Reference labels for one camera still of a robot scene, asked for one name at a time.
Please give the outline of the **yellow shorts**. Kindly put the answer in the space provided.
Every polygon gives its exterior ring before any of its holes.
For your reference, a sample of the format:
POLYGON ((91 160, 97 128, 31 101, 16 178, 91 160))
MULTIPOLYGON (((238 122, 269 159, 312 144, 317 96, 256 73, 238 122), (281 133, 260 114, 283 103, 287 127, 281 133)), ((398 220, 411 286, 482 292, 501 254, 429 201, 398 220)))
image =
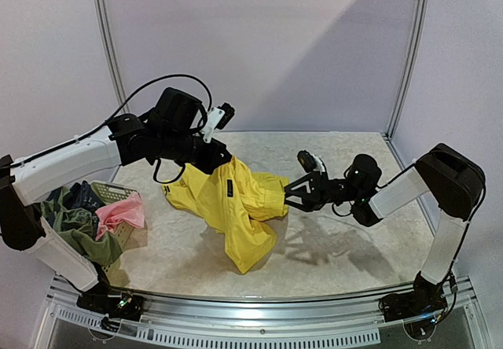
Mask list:
POLYGON ((241 274, 269 254, 277 235, 267 222, 288 214, 289 178, 253 172, 235 156, 208 175, 187 165, 179 180, 162 184, 166 200, 192 212, 224 236, 224 250, 241 274))

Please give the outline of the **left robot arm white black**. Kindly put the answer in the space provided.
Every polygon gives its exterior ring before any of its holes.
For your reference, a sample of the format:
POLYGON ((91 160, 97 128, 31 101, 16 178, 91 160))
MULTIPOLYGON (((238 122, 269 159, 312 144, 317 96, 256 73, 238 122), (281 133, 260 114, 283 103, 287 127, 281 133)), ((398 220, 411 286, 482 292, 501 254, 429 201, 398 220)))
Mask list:
POLYGON ((230 162, 226 145, 214 139, 233 118, 225 103, 205 109, 196 97, 168 87, 156 105, 136 116, 123 114, 100 129, 20 160, 1 158, 1 235, 65 277, 99 312, 111 312, 116 294, 102 284, 95 263, 66 243, 35 205, 58 187, 99 171, 147 160, 191 164, 207 175, 230 162))

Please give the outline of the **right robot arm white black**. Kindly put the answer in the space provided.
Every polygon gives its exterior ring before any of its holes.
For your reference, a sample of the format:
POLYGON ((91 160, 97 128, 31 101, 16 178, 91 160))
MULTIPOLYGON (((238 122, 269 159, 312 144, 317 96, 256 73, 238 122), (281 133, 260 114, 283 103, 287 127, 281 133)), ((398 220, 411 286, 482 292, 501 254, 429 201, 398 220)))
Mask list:
POLYGON ((371 227, 407 204, 429 193, 439 208, 439 223, 420 278, 443 283, 468 232, 473 215, 486 195, 481 167, 444 143, 380 185, 382 170, 370 155, 358 154, 342 178, 330 178, 319 156, 300 151, 297 159, 305 174, 284 188, 285 203, 300 211, 318 211, 326 204, 349 203, 349 215, 371 227))

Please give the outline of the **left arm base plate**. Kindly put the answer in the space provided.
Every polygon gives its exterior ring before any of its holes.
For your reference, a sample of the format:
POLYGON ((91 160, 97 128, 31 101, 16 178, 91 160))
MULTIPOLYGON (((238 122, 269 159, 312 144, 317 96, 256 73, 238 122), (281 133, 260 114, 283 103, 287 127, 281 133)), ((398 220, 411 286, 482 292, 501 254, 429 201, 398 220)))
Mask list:
POLYGON ((114 319, 139 321, 144 310, 145 298, 120 289, 97 285, 82 292, 77 299, 79 308, 107 315, 114 319))

